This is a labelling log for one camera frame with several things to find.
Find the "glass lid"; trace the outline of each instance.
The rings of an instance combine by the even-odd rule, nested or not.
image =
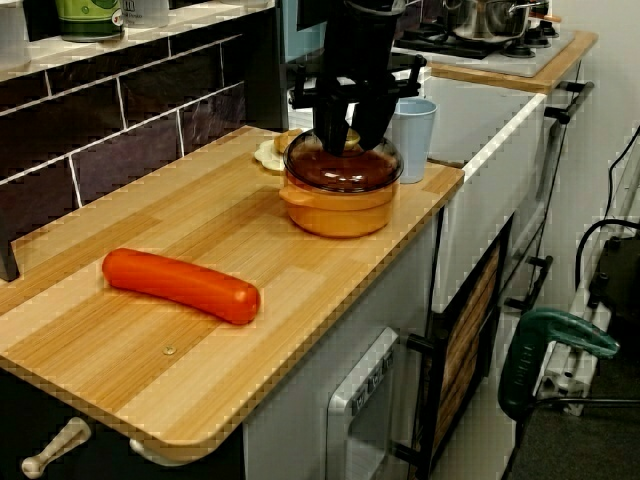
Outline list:
[[[342,156],[326,152],[313,131],[289,145],[284,164],[294,177],[329,192],[362,193],[395,182],[402,174],[402,158],[391,142],[383,139],[373,150],[347,143]]]

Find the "countertop edge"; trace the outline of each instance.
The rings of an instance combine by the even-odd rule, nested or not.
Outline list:
[[[560,83],[562,77],[593,48],[599,38],[599,35],[593,32],[576,31],[575,34],[576,38],[573,42],[533,78],[485,72],[437,62],[429,63],[431,75],[449,80],[548,95]]]

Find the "shelf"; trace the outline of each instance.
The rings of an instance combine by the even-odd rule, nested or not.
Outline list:
[[[31,62],[23,67],[0,70],[0,82],[268,10],[274,8],[274,3],[275,0],[270,0],[265,7],[248,8],[209,1],[171,10],[166,27],[126,28],[120,40],[74,43],[52,37],[31,42]]]

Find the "burner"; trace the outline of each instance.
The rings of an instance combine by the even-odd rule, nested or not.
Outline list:
[[[553,28],[553,23],[548,22],[547,20],[543,20],[542,22],[540,22],[540,27],[542,30],[542,33],[544,34],[545,37],[549,37],[549,38],[558,38],[558,32],[556,32],[556,29]]]
[[[444,26],[439,23],[421,23],[418,29],[405,30],[402,36],[395,41],[394,46],[475,60],[482,60],[501,48],[492,44],[470,43],[460,40],[448,35]]]
[[[545,37],[541,28],[532,28],[524,34],[524,44],[527,47],[547,48],[551,46],[551,42]]]
[[[533,58],[536,56],[533,50],[522,43],[522,38],[513,42],[500,53],[505,57],[511,58]]]

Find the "white wall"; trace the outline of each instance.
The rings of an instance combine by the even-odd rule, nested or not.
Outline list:
[[[583,115],[569,127],[571,140],[544,239],[544,254],[553,255],[555,262],[540,303],[567,309],[574,292],[576,247],[606,206],[607,168],[640,124],[640,2],[557,0],[553,13],[563,17],[563,28],[600,35],[583,62],[582,75],[596,89]]]

